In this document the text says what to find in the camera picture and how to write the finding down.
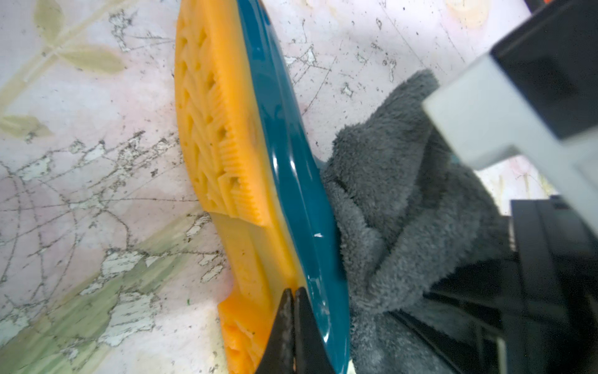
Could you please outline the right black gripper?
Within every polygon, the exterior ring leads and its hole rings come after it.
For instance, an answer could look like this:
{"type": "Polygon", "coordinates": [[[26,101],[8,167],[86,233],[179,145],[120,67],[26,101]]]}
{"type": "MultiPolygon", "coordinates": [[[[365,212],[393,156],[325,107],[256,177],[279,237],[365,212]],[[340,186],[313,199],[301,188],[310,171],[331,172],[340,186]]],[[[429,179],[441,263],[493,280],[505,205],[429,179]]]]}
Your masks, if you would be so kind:
{"type": "Polygon", "coordinates": [[[513,201],[512,223],[509,259],[464,267],[428,293],[473,324],[473,344],[393,318],[457,373],[595,373],[596,236],[560,196],[513,201]]]}

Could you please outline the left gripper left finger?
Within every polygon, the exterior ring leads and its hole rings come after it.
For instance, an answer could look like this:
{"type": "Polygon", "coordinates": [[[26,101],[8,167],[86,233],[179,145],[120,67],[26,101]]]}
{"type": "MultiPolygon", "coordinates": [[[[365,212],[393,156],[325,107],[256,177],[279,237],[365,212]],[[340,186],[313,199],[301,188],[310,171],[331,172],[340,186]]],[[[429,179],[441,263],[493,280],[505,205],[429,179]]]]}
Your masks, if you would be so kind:
{"type": "Polygon", "coordinates": [[[266,350],[255,374],[293,374],[294,349],[294,298],[288,288],[281,296],[266,350]]]}

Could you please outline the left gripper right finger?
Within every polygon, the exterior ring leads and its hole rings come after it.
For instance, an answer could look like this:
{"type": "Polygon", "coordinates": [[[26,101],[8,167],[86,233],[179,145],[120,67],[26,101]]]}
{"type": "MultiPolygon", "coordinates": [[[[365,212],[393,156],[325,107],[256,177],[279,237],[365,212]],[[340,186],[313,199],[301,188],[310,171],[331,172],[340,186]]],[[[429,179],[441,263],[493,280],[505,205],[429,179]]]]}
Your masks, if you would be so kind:
{"type": "Polygon", "coordinates": [[[294,356],[297,374],[334,374],[305,288],[294,296],[294,356]]]}

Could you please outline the grey blue microfibre cloth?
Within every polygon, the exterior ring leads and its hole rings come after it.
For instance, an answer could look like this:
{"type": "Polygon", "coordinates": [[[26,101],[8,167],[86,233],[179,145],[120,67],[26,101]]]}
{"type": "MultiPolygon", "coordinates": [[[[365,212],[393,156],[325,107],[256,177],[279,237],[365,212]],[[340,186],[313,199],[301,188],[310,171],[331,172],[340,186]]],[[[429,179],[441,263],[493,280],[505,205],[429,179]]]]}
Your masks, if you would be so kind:
{"type": "Polygon", "coordinates": [[[426,293],[461,266],[510,254],[508,219],[422,108],[438,85],[430,70],[414,73],[368,120],[338,132],[322,170],[340,233],[359,373],[449,372],[393,314],[473,345],[473,323],[426,293]]]}

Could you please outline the green rubber boot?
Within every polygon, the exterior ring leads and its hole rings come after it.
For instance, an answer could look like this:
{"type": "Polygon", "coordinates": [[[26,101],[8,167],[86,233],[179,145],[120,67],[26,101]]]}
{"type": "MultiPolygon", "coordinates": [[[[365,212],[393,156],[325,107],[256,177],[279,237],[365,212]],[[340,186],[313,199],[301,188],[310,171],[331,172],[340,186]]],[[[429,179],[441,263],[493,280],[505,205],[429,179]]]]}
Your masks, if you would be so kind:
{"type": "Polygon", "coordinates": [[[233,273],[218,306],[231,373],[255,373],[283,292],[308,292],[335,373],[350,308],[335,218],[260,1],[183,1],[175,101],[192,187],[233,273]]]}

